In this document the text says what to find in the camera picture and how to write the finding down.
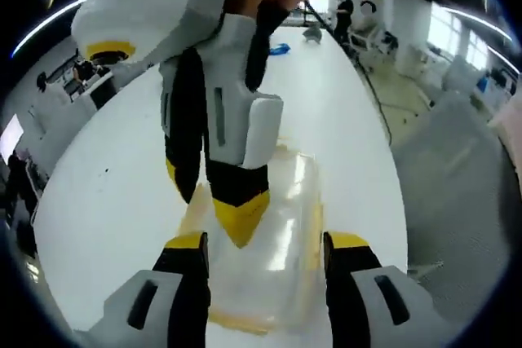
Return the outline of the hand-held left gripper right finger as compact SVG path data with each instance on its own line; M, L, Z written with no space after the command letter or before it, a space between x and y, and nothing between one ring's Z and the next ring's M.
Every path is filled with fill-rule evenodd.
M384 267L361 237L323 233L334 347L438 347L440 316L429 293L397 267Z

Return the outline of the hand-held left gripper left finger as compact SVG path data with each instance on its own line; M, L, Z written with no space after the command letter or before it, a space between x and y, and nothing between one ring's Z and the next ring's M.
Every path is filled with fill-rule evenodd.
M135 273L81 332L83 347L204 347L210 307L208 235L167 241L150 270Z

